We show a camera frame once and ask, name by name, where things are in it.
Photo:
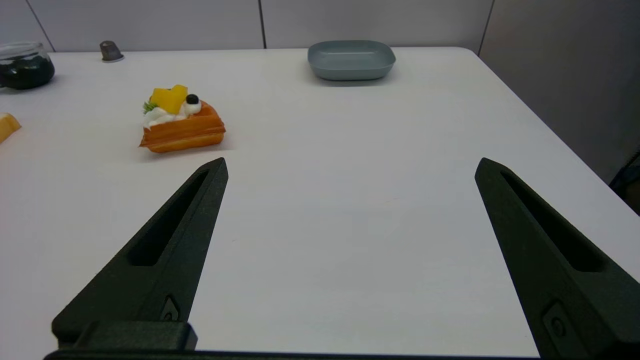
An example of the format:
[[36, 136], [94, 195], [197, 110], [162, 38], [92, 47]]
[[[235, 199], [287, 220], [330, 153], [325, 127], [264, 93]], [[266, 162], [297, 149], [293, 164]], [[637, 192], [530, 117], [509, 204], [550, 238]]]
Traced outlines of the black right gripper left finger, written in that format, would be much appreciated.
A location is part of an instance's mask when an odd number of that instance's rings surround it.
[[60, 347], [93, 322], [186, 322], [229, 178], [206, 162], [53, 319]]

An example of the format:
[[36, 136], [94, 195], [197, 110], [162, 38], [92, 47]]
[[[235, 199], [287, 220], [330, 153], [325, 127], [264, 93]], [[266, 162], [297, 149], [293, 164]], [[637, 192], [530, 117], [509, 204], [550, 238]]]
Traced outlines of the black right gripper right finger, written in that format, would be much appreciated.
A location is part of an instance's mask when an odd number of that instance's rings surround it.
[[474, 178], [541, 358], [637, 360], [638, 281], [508, 167]]

